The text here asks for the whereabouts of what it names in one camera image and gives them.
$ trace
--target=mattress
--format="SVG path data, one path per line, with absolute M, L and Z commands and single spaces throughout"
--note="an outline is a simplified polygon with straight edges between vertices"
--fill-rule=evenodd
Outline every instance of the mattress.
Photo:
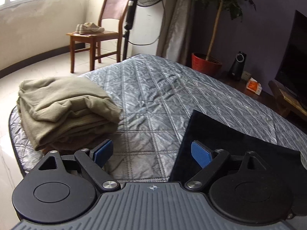
M 307 167 L 306 134 L 256 100 L 181 64 L 139 54 L 82 76 L 123 109 L 118 130 L 103 136 L 114 142 L 105 170 L 120 183 L 166 182 L 194 109 L 244 134 L 299 150 Z M 25 175 L 43 154 L 33 150 L 16 108 L 9 130 Z

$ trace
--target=power outlet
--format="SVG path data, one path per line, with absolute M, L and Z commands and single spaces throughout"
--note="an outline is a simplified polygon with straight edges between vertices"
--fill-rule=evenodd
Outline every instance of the power outlet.
M 251 78 L 251 74 L 250 73 L 248 73 L 246 71 L 242 72 L 242 76 L 241 76 L 242 80 L 245 80 L 247 82 L 247 81 L 249 81 L 250 78 Z

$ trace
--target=purple wall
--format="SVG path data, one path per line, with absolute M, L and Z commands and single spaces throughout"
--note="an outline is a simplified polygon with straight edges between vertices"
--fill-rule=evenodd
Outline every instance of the purple wall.
M 222 12 L 211 55 L 223 63 L 222 70 L 228 70 L 238 51 L 246 53 L 244 70 L 271 93 L 268 82 L 275 78 L 282 62 L 295 10 L 307 16 L 307 0 L 253 1 L 257 11 L 242 4 L 242 22 L 240 18 L 231 21 L 229 12 Z M 206 53 L 216 11 L 216 5 L 204 9 L 202 4 L 196 4 L 191 52 Z

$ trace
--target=gray curtain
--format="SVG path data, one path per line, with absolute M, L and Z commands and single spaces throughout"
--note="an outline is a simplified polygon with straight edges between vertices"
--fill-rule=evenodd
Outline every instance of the gray curtain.
M 185 65 L 191 38 L 192 0 L 177 0 L 162 57 Z

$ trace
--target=red flower pot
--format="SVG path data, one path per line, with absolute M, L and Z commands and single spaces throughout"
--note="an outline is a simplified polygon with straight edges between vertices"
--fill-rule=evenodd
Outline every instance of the red flower pot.
M 205 54 L 192 53 L 192 69 L 196 71 L 214 77 L 221 67 L 222 63 L 212 57 L 208 61 Z

